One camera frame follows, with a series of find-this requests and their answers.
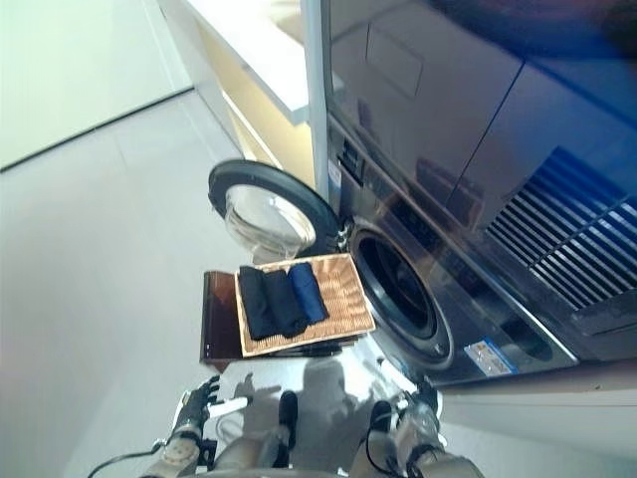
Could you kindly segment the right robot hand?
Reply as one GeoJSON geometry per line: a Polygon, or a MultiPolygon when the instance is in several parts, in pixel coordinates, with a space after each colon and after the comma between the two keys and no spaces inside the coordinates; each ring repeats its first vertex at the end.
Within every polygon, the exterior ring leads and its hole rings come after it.
{"type": "Polygon", "coordinates": [[[415,384],[410,390],[403,391],[407,405],[399,412],[398,423],[406,423],[407,419],[423,425],[429,433],[440,431],[439,392],[432,383],[425,379],[415,384]]]}

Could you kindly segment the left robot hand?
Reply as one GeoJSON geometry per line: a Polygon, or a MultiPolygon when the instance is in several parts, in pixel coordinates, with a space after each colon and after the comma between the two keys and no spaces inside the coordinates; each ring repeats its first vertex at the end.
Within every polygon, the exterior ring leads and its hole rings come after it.
{"type": "Polygon", "coordinates": [[[220,376],[212,375],[197,388],[186,390],[176,409],[172,430],[175,431],[184,426],[203,429],[208,419],[242,410],[253,402],[251,396],[219,399],[217,396],[219,388],[220,376]]]}

